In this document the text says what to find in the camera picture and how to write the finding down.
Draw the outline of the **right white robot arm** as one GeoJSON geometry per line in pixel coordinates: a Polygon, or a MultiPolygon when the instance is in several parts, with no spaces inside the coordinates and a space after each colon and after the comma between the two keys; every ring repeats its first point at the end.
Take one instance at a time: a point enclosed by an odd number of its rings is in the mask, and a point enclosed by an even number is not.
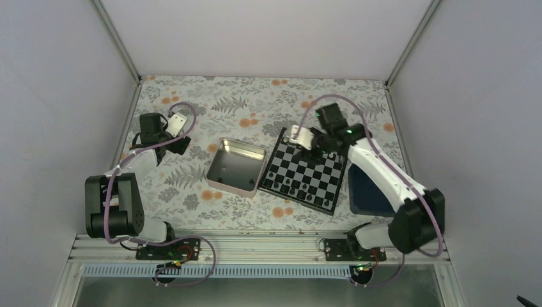
{"type": "Polygon", "coordinates": [[[437,188],[428,189],[408,176],[381,150],[363,123],[350,125],[336,103],[316,110],[324,130],[312,138],[311,148],[337,153],[361,169],[377,186],[394,210],[388,224],[357,228],[346,243],[353,260],[362,260],[372,248],[394,246],[403,254],[413,251],[436,257],[444,251],[445,197],[437,188]],[[434,253],[422,247],[436,240],[434,253]]]}

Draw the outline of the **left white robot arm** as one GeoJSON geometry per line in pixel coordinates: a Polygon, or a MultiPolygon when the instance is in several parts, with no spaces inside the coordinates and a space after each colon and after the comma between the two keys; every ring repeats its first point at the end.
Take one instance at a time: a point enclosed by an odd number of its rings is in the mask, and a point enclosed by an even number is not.
{"type": "Polygon", "coordinates": [[[186,122],[187,117],[180,113],[141,115],[140,131],[126,159],[107,173],[86,179],[85,224],[91,238],[108,239],[112,244],[128,240],[150,244],[163,259],[176,254],[173,227],[145,216],[139,185],[166,153],[181,155],[187,149],[190,137],[183,131],[186,122]]]}

